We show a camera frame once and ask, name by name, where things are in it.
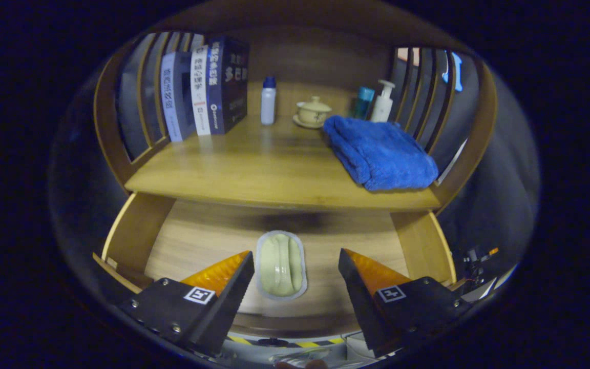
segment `green soap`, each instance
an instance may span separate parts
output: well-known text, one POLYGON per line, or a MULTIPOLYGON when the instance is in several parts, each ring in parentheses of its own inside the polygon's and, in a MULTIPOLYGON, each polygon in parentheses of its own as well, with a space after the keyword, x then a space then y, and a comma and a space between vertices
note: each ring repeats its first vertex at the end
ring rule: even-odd
POLYGON ((300 246, 285 234, 273 234, 261 248, 261 283, 271 295, 286 297, 302 288, 300 246))

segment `yellow and black striped tape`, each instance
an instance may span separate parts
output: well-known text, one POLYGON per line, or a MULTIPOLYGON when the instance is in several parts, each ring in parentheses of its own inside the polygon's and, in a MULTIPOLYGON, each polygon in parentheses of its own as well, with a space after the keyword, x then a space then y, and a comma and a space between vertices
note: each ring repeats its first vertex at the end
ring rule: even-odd
MULTIPOLYGON (((253 346, 271 346, 266 343, 261 343, 259 340, 255 339, 244 339, 240 337, 232 337, 227 336, 227 341, 234 341, 236 343, 241 343, 243 345, 253 345, 253 346)), ((298 349, 301 347, 319 347, 319 346, 330 346, 330 345, 337 345, 339 343, 343 343, 343 340, 340 338, 334 338, 326 341, 314 341, 314 342, 289 342, 288 345, 284 345, 281 347, 289 348, 289 349, 298 349)))

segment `white bottle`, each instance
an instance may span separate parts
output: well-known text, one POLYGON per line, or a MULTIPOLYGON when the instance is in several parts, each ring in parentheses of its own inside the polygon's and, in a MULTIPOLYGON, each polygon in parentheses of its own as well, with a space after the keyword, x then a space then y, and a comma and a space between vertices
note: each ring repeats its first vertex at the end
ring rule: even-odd
POLYGON ((372 122, 387 121, 388 115, 391 114, 391 108, 393 107, 391 90, 395 88, 395 84, 383 79, 380 79, 379 83, 384 85, 384 89, 382 90, 382 94, 377 96, 375 106, 372 108, 372 115, 370 116, 370 121, 372 122))
POLYGON ((261 123, 270 126, 275 123, 275 100, 277 83, 274 77, 266 77, 261 93, 261 123))

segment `blue bottle cap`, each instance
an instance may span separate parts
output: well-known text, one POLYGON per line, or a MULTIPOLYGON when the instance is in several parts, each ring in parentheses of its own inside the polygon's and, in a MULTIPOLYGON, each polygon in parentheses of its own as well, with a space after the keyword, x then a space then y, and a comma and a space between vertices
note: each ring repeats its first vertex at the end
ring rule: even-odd
POLYGON ((266 77, 265 81, 263 81, 263 88, 264 89, 274 89, 277 87, 277 82, 275 82, 275 78, 270 76, 266 77))
POLYGON ((372 101, 372 98, 375 96, 375 91, 368 89, 367 87, 359 88, 359 99, 372 101))

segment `folded towel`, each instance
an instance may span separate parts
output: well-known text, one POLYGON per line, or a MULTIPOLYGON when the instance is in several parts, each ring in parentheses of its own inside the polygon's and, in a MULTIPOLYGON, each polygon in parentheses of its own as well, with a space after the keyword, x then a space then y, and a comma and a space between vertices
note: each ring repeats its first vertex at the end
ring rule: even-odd
POLYGON ((438 177, 434 159, 393 124, 333 115, 323 130, 354 182, 370 191, 421 189, 438 177))

